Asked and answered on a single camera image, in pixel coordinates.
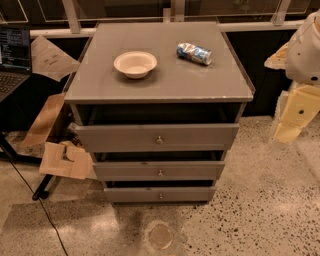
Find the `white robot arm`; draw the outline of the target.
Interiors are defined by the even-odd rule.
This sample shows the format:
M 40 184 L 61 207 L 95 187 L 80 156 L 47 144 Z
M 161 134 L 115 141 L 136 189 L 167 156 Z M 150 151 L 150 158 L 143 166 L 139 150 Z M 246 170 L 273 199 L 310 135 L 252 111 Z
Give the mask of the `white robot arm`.
M 311 13 L 292 35 L 265 62 L 271 69 L 284 69 L 292 80 L 285 106 L 273 138 L 280 143 L 292 143 L 320 112 L 320 10 Z

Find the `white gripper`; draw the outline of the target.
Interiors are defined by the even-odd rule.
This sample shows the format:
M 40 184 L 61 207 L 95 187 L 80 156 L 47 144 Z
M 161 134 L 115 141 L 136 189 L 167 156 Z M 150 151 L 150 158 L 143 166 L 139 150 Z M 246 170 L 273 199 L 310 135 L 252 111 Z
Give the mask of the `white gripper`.
M 292 143 L 320 112 L 320 87 L 300 84 L 290 91 L 273 138 Z

